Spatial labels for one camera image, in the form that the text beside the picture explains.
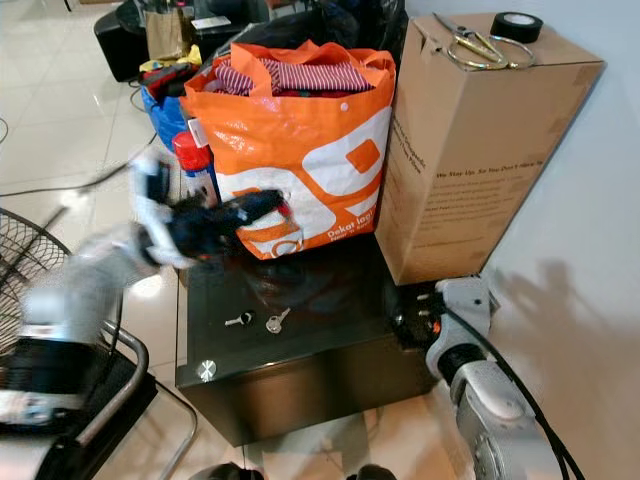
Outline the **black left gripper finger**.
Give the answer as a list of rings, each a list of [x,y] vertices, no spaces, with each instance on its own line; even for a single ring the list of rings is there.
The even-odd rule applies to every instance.
[[[227,244],[273,243],[287,239],[287,218],[282,212],[269,212],[225,238]]]
[[[285,204],[279,189],[261,189],[221,202],[221,211],[237,223],[255,223]]]

